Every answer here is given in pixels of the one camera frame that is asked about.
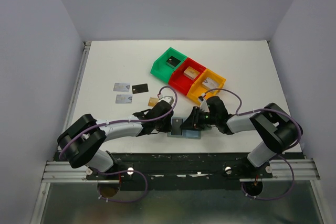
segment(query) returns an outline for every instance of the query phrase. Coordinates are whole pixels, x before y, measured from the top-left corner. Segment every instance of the white wall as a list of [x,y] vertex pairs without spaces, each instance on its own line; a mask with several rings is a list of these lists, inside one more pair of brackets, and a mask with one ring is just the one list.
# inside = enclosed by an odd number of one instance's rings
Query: white wall
[[293,0],[62,0],[83,40],[270,39]]
[[29,223],[82,42],[61,0],[0,0],[0,223]]
[[294,0],[270,49],[336,220],[336,0]]

